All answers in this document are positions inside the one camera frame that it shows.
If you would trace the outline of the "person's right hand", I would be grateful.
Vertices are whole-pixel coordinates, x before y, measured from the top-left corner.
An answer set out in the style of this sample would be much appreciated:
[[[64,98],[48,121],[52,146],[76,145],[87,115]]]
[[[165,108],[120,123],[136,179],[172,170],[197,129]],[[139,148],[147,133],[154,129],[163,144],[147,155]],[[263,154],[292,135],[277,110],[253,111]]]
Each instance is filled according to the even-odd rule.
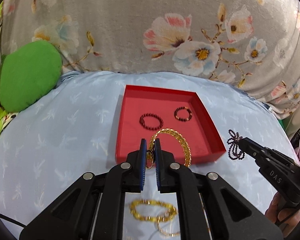
[[[283,230],[283,235],[284,237],[287,237],[300,222],[300,210],[295,211],[294,209],[283,209],[279,211],[278,204],[280,200],[281,194],[279,192],[275,193],[264,215],[273,223],[277,220],[283,221],[289,215],[292,215],[292,217],[284,222],[287,226]]]

